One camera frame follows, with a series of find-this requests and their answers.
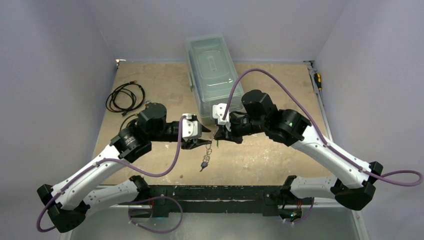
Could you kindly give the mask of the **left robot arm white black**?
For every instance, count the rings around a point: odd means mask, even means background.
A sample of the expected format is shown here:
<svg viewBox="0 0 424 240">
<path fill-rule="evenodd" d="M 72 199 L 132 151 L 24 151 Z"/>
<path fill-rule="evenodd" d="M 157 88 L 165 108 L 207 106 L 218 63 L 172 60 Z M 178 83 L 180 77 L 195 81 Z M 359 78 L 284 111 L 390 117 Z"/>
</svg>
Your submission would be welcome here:
<svg viewBox="0 0 424 240">
<path fill-rule="evenodd" d="M 78 227 L 87 216 L 108 207 L 152 201 L 148 173 L 137 169 L 137 175 L 113 186 L 99 189 L 108 177 L 123 168 L 134 168 L 134 162 L 152 150 L 154 142 L 175 142 L 176 149 L 191 150 L 209 144 L 202 139 L 208 132 L 197 116 L 184 113 L 179 120 L 167 122 L 167 109 L 160 103 L 148 103 L 127 127 L 89 163 L 55 185 L 44 184 L 37 194 L 52 228 L 60 233 Z"/>
</svg>

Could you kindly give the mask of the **metal key organizer plate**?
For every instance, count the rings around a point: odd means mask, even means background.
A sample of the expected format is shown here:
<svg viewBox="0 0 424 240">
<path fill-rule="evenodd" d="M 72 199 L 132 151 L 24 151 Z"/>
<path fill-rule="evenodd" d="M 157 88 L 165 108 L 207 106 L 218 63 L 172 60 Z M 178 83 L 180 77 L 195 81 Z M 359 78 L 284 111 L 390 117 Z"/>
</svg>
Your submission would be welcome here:
<svg viewBox="0 0 424 240">
<path fill-rule="evenodd" d="M 206 148 L 206 152 L 205 152 L 205 155 L 203 156 L 202 163 L 200 165 L 200 172 L 202 172 L 206 167 L 208 167 L 209 162 L 210 162 L 210 158 L 211 158 L 211 154 L 212 154 L 212 151 L 213 151 L 211 143 L 207 144 L 205 146 L 205 148 Z"/>
</svg>

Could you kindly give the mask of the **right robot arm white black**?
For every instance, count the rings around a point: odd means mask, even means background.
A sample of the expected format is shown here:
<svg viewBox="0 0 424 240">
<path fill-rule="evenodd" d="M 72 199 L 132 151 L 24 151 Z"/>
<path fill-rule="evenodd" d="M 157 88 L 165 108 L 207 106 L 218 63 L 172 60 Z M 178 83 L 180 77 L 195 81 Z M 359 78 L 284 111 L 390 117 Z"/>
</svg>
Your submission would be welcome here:
<svg viewBox="0 0 424 240">
<path fill-rule="evenodd" d="M 271 97 L 258 89 L 245 93 L 241 102 L 245 113 L 228 112 L 225 103 L 212 107 L 212 118 L 218 126 L 215 140 L 241 144 L 244 136 L 265 133 L 272 141 L 306 154 L 332 173 L 327 177 L 289 176 L 280 191 L 284 202 L 326 198 L 360 211 L 373 199 L 376 178 L 366 172 L 381 175 L 380 163 L 360 160 L 325 136 L 320 137 L 310 120 L 296 110 L 278 109 Z"/>
</svg>

